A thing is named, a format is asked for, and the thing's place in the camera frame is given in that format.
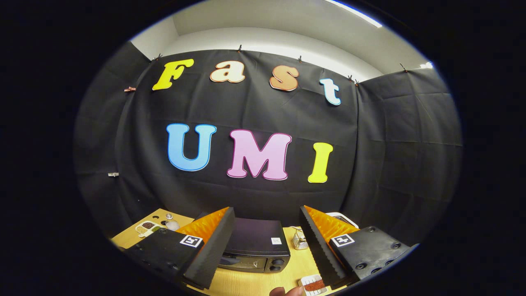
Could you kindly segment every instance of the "oven label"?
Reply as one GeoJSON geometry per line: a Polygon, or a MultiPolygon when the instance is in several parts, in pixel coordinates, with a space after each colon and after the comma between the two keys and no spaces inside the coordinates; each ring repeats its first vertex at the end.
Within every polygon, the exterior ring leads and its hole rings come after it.
{"type": "Polygon", "coordinates": [[[272,240],[272,244],[281,244],[280,238],[270,238],[272,240]]]}

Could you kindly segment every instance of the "screw hole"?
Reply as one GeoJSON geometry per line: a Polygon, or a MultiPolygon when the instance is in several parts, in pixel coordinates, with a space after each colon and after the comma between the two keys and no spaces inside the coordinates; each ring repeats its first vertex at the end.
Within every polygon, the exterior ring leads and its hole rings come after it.
{"type": "Polygon", "coordinates": [[[168,265],[168,267],[171,268],[171,269],[179,270],[179,267],[177,267],[177,265],[174,264],[174,263],[167,262],[167,265],[168,265]]]}

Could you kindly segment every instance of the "letter i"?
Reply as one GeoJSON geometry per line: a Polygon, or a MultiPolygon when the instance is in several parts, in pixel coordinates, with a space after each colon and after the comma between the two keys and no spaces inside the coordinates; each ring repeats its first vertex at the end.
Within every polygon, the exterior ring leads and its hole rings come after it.
{"type": "Polygon", "coordinates": [[[329,154],[332,152],[332,145],[327,143],[314,143],[314,150],[316,151],[316,159],[314,160],[314,168],[312,174],[308,177],[309,183],[325,183],[327,181],[327,163],[329,162],[329,154]]]}

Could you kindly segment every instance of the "foam letter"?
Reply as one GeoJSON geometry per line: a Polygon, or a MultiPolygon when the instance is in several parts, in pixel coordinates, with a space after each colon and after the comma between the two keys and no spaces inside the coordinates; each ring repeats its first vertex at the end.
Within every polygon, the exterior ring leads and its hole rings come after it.
{"type": "Polygon", "coordinates": [[[227,171],[227,175],[234,178],[246,177],[247,171],[243,169],[243,163],[246,160],[252,177],[257,177],[265,163],[268,162],[263,178],[268,180],[285,180],[287,178],[285,158],[287,146],[292,142],[291,136],[275,133],[270,136],[262,150],[259,150],[251,131],[233,130],[230,132],[230,137],[234,139],[234,157],[232,158],[232,168],[227,171]]]}
{"type": "Polygon", "coordinates": [[[341,100],[336,97],[336,92],[340,90],[340,88],[334,84],[332,79],[325,78],[320,79],[320,83],[323,84],[323,90],[325,91],[325,98],[331,103],[332,105],[338,106],[341,104],[341,100]]]}
{"type": "Polygon", "coordinates": [[[272,75],[273,77],[270,78],[272,88],[290,92],[298,87],[298,81],[294,78],[299,76],[296,68],[277,66],[272,70],[272,75]]]}
{"type": "Polygon", "coordinates": [[[170,62],[166,64],[165,69],[163,73],[161,74],[161,77],[159,78],[159,81],[156,84],[154,84],[154,87],[152,87],[151,89],[156,91],[156,90],[165,90],[167,88],[170,88],[171,78],[173,77],[174,80],[178,79],[183,73],[183,70],[185,69],[185,67],[192,67],[193,64],[194,64],[193,58],[190,58],[188,60],[170,62]]]}
{"type": "Polygon", "coordinates": [[[238,83],[245,79],[243,76],[243,69],[245,65],[242,62],[238,61],[225,61],[216,65],[217,70],[213,71],[210,74],[210,80],[213,82],[232,82],[238,83]]]}
{"type": "Polygon", "coordinates": [[[199,148],[195,159],[183,155],[185,134],[190,128],[186,124],[173,123],[166,127],[168,132],[168,159],[178,169],[183,171],[199,171],[206,167],[210,160],[210,142],[217,128],[209,124],[199,124],[196,132],[199,134],[199,148]]]}
{"type": "Polygon", "coordinates": [[[327,143],[314,143],[314,150],[316,150],[316,159],[314,160],[314,168],[312,174],[307,178],[309,183],[325,183],[327,181],[327,162],[329,162],[329,154],[332,152],[332,145],[327,143]]]}

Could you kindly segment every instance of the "letter u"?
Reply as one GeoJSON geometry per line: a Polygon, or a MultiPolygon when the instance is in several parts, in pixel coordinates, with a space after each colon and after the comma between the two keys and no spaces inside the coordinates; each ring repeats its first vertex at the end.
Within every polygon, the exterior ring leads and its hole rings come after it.
{"type": "Polygon", "coordinates": [[[185,134],[189,130],[188,125],[182,123],[173,123],[166,127],[168,132],[168,159],[176,168],[194,172],[203,169],[208,164],[212,135],[217,131],[217,128],[209,124],[196,126],[196,132],[199,134],[199,147],[197,157],[192,160],[183,154],[185,134]]]}

